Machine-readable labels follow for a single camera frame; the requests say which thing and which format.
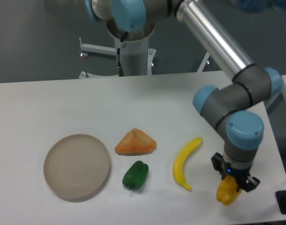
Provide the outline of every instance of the yellow object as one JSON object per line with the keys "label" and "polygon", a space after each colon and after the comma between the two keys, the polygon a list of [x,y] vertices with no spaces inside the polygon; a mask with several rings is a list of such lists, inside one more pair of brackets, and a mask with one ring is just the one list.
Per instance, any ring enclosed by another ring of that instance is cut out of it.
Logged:
{"label": "yellow object", "polygon": [[183,166],[188,155],[195,151],[201,145],[202,142],[202,137],[196,137],[189,143],[187,143],[176,157],[173,165],[173,176],[175,181],[188,191],[192,191],[192,187],[186,182],[185,175],[183,172]]}
{"label": "yellow object", "polygon": [[238,195],[241,193],[241,190],[237,191],[238,185],[234,177],[227,175],[223,181],[221,181],[217,193],[216,199],[218,202],[221,202],[224,205],[232,204]]}

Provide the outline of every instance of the green bell pepper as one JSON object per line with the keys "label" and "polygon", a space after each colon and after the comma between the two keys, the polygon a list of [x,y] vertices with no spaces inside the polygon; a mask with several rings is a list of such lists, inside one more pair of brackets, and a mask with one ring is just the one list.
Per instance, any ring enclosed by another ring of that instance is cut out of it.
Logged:
{"label": "green bell pepper", "polygon": [[138,190],[145,182],[147,173],[148,165],[142,161],[136,161],[124,175],[122,183],[129,188],[129,190]]}

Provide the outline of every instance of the bread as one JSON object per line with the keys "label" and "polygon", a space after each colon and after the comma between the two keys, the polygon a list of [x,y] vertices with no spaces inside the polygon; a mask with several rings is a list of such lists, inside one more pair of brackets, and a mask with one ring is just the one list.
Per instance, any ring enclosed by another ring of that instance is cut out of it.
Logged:
{"label": "bread", "polygon": [[115,147],[115,151],[120,155],[141,155],[151,153],[156,147],[155,140],[143,131],[134,128],[123,137]]}

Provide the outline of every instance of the blue joint cap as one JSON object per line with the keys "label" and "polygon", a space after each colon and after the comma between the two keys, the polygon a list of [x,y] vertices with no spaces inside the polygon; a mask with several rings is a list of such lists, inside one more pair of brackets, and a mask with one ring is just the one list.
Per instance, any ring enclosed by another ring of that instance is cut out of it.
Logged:
{"label": "blue joint cap", "polygon": [[87,13],[90,17],[90,19],[93,21],[93,22],[98,22],[98,20],[96,19],[96,16],[92,10],[92,6],[91,6],[91,3],[92,1],[91,0],[83,0],[84,3],[85,3],[85,8],[87,10]]}
{"label": "blue joint cap", "polygon": [[271,67],[264,68],[270,76],[271,79],[271,94],[270,98],[282,90],[283,80],[279,72]]}
{"label": "blue joint cap", "polygon": [[116,23],[127,32],[140,30],[146,23],[143,0],[112,0],[112,15]]}
{"label": "blue joint cap", "polygon": [[194,95],[193,105],[194,105],[195,109],[199,112],[200,115],[201,115],[201,112],[203,110],[204,103],[206,102],[208,97],[211,95],[211,93],[217,89],[218,88],[216,88],[214,85],[207,85],[207,86],[204,86],[203,88],[201,88]]}
{"label": "blue joint cap", "polygon": [[226,133],[236,147],[254,150],[259,147],[263,139],[264,123],[255,113],[238,111],[227,122]]}

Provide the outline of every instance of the toy banana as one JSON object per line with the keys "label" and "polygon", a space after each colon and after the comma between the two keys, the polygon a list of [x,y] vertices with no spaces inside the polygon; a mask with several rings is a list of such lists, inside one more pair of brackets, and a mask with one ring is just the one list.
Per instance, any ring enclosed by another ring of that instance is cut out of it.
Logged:
{"label": "toy banana", "polygon": [[192,187],[186,182],[183,166],[189,154],[197,150],[202,142],[202,137],[196,137],[187,143],[176,157],[173,165],[173,176],[175,181],[188,191],[192,191]]}

